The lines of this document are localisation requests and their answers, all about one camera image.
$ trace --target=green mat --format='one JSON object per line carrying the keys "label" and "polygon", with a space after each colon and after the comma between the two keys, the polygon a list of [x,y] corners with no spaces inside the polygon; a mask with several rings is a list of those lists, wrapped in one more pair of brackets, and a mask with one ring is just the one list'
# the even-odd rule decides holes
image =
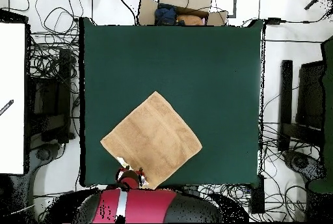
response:
{"label": "green mat", "polygon": [[114,184],[120,164],[100,141],[153,91],[203,146],[163,185],[257,182],[262,21],[247,28],[83,23],[86,186]]}

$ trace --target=white floor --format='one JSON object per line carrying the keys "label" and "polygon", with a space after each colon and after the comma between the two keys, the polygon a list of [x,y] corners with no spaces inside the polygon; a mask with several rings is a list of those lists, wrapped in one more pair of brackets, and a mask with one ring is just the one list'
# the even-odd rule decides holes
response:
{"label": "white floor", "polygon": [[[133,17],[130,11],[120,2],[120,0],[81,0],[83,10],[79,0],[70,0],[74,14],[76,16],[83,16],[93,18],[98,25],[118,24],[118,25],[133,25]],[[278,17],[288,21],[314,21],[318,20],[328,9],[325,2],[316,3],[311,9],[304,10],[304,7],[311,0],[237,0],[237,17],[229,19],[229,25],[241,25],[244,21],[250,18],[268,18]],[[126,0],[126,3],[132,7],[137,13],[139,0]],[[28,6],[27,0],[10,0],[11,8],[18,8],[25,10]],[[47,15],[57,7],[63,7],[70,11],[70,4],[68,0],[29,0],[29,10],[26,12],[18,12],[29,17],[31,31],[38,32],[44,31],[40,18],[38,17],[36,7],[40,13],[42,21],[45,20]],[[214,7],[219,7],[228,10],[232,14],[233,0],[215,0]],[[54,26],[59,14],[62,10],[52,13],[47,20],[48,26]],[[65,16],[60,17],[57,30],[66,30],[71,21],[70,18]],[[268,26],[266,32],[265,52],[265,90],[264,90],[264,103],[274,98],[279,94],[280,86],[280,64],[281,60],[293,60],[293,86],[298,85],[298,72],[302,63],[318,61],[322,59],[320,43],[308,42],[283,42],[285,40],[297,41],[314,41],[322,42],[328,39],[333,34],[333,23],[330,19],[324,19],[318,23],[284,23],[277,26]],[[296,98],[297,90],[293,91],[293,116],[296,115]],[[75,110],[75,116],[79,114],[79,109]],[[266,108],[264,114],[264,122],[278,122],[278,98],[272,101]],[[268,124],[268,126],[277,129],[276,124]],[[269,137],[276,137],[271,133],[266,134]],[[79,138],[70,141],[66,147],[63,157],[59,160],[53,161],[49,165],[43,166],[37,174],[34,184],[35,195],[45,195],[50,193],[58,193],[62,191],[75,190],[75,181],[79,173]],[[266,172],[273,177],[279,184],[282,194],[286,189],[292,185],[304,186],[302,178],[290,171],[284,162],[277,159],[274,163],[267,161],[265,163]],[[267,179],[265,180],[266,196],[278,192],[276,183],[267,174],[263,174]],[[288,197],[292,201],[305,202],[306,197],[303,190],[294,188],[288,193]],[[43,207],[51,201],[50,198],[40,198],[36,200],[36,211],[40,213],[44,210]],[[267,198],[266,209],[279,207],[281,196],[274,195]],[[274,220],[281,221],[284,219],[283,214],[267,212]],[[297,219],[302,220],[302,213],[297,214]],[[291,221],[290,217],[286,217],[285,221]]]}

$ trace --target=table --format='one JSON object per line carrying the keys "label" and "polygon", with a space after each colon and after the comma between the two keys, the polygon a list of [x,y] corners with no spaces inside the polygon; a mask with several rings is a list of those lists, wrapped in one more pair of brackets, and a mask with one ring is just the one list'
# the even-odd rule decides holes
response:
{"label": "table", "polygon": [[261,31],[250,27],[95,26],[81,18],[82,186],[113,184],[100,140],[153,91],[203,149],[162,185],[256,183]]}

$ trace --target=whiteboard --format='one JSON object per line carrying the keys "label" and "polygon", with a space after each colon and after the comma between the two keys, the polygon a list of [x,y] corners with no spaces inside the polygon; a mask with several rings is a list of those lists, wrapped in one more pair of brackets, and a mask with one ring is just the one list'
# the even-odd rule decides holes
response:
{"label": "whiteboard", "polygon": [[25,25],[0,23],[0,173],[23,174]]}

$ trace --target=power cord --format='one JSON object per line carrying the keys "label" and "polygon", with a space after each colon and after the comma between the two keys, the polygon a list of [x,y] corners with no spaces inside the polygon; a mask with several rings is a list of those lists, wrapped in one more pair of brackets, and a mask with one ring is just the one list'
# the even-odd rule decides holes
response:
{"label": "power cord", "polygon": [[131,8],[124,2],[124,0],[121,0],[121,2],[125,5],[125,7],[127,7],[129,9],[129,11],[132,13],[133,17],[134,17],[134,25],[137,25],[137,17],[135,17],[134,12],[131,10]]}
{"label": "power cord", "polygon": [[25,12],[25,11],[28,11],[30,9],[30,2],[29,0],[27,0],[28,2],[28,7],[25,9],[25,10],[22,10],[22,9],[18,9],[18,8],[0,8],[0,9],[8,9],[9,10],[16,10],[16,11],[22,11],[22,12]]}
{"label": "power cord", "polygon": [[318,20],[316,21],[286,21],[282,20],[281,18],[268,18],[266,20],[267,25],[280,25],[281,23],[303,23],[303,24],[310,24],[310,23],[318,23],[321,21],[325,16],[329,16],[333,13],[333,8],[329,9],[328,11],[325,12],[323,16],[321,16]]}

